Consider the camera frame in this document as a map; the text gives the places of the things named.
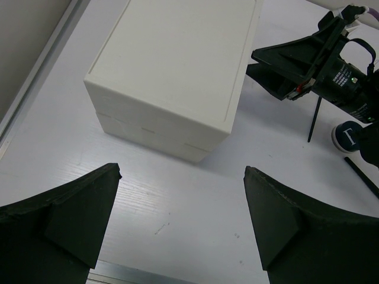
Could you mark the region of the thin black makeup pencil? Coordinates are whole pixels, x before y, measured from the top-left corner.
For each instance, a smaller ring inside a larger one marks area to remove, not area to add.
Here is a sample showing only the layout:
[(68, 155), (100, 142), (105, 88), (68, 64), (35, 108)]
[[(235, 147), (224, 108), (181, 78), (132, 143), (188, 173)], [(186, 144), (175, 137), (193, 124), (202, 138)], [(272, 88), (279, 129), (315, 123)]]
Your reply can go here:
[(319, 113), (321, 102), (322, 102), (322, 98), (318, 97), (317, 103), (316, 103), (316, 107), (315, 107), (315, 110), (314, 110), (314, 114), (313, 114), (313, 118), (312, 118), (312, 121), (311, 121), (309, 135), (308, 135), (308, 138), (307, 138), (307, 142), (308, 143), (311, 142), (311, 138), (312, 138), (312, 135), (313, 135), (314, 127), (316, 125), (316, 120), (317, 120), (317, 116), (318, 116), (318, 113)]

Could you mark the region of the white drawer cabinet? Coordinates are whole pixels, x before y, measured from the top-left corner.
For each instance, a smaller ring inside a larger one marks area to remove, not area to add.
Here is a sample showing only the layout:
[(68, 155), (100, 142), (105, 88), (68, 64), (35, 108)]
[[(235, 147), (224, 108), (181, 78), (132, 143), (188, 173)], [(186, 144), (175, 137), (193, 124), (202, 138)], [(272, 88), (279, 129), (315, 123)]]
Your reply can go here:
[(200, 162), (232, 132), (262, 1), (129, 1), (83, 82), (105, 133)]

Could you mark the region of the navy round compact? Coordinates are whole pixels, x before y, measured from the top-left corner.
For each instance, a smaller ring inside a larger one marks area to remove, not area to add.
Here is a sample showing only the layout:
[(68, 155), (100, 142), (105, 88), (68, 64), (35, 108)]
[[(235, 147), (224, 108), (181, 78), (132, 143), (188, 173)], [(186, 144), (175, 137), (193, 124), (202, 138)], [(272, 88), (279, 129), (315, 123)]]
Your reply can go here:
[(334, 146), (344, 153), (353, 153), (358, 151), (359, 144), (354, 134), (362, 129), (363, 127), (354, 121), (346, 121), (335, 126), (331, 132), (331, 138)]

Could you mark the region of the aluminium table rail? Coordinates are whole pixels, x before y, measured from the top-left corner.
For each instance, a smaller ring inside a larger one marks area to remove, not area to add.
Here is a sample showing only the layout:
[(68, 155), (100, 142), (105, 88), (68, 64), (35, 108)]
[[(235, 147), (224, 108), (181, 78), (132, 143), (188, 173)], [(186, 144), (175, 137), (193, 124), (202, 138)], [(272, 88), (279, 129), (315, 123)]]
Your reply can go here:
[(1, 1), (1, 136), (60, 34), (88, 1)]

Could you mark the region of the black makeup brush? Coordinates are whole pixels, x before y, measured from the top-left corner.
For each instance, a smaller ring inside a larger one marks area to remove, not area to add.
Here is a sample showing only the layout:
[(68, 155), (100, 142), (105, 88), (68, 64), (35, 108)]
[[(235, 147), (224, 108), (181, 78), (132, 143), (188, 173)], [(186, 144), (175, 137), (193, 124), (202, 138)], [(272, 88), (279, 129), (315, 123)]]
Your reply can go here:
[(365, 183), (367, 188), (379, 198), (379, 190), (375, 183), (349, 158), (344, 157), (344, 161), (350, 166), (350, 168), (359, 176), (359, 178)]

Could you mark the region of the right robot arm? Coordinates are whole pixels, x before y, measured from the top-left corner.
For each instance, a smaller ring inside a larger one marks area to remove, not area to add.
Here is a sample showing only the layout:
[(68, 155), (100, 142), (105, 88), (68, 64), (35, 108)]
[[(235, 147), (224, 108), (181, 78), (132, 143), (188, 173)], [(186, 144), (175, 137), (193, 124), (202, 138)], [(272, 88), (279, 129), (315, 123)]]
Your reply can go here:
[[(378, 166), (378, 70), (375, 50), (360, 38), (348, 38), (348, 28), (358, 18), (378, 12), (365, 6), (347, 5), (329, 11), (318, 23), (318, 31), (299, 40), (256, 49), (246, 74), (270, 95), (295, 101), (309, 92), (330, 102), (366, 126), (353, 131), (358, 150), (369, 164)], [(340, 56), (346, 44), (357, 43), (371, 55), (366, 72)]]

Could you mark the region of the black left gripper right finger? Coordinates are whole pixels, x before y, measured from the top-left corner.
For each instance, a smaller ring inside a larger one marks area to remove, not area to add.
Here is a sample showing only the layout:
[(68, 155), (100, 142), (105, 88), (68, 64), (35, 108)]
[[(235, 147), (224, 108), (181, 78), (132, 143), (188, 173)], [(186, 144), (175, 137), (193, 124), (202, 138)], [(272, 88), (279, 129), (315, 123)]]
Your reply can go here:
[(331, 206), (255, 167), (243, 178), (270, 283), (377, 283), (378, 219)]

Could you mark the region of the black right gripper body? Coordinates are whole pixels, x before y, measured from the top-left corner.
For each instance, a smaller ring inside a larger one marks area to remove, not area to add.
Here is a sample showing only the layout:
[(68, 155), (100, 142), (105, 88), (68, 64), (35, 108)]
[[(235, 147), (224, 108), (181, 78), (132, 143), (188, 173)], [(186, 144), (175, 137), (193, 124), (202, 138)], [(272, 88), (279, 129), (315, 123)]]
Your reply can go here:
[[(354, 118), (378, 118), (378, 70), (374, 67), (377, 55), (375, 50), (360, 38), (350, 39), (345, 30), (346, 22), (328, 12), (321, 20), (329, 24), (329, 51), (326, 62), (319, 72), (307, 80), (296, 83), (296, 89), (288, 94), (287, 99), (296, 100), (303, 95), (314, 92)], [(366, 72), (341, 57), (341, 51), (349, 44), (355, 43), (365, 49), (372, 61)]]

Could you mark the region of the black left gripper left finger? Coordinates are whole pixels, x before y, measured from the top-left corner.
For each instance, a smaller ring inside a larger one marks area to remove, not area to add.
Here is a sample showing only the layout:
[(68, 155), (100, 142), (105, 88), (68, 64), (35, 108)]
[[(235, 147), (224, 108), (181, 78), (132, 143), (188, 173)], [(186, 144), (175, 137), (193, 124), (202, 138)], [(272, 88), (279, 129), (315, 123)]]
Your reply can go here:
[(120, 168), (107, 163), (1, 207), (1, 283), (85, 283), (113, 209)]

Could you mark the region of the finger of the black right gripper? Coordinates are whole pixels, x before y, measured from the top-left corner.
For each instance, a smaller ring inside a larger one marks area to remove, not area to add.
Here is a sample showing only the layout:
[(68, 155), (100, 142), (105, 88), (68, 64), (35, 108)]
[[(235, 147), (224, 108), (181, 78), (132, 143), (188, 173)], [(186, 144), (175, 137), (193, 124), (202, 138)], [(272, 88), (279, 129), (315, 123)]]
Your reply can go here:
[(298, 40), (254, 50), (251, 58), (256, 63), (250, 66), (250, 77), (254, 80), (307, 80), (317, 74), (329, 53), (329, 24), (321, 20), (318, 29)]
[(289, 93), (296, 89), (294, 82), (259, 63), (249, 64), (246, 69), (246, 75), (280, 101), (283, 101), (288, 97)]

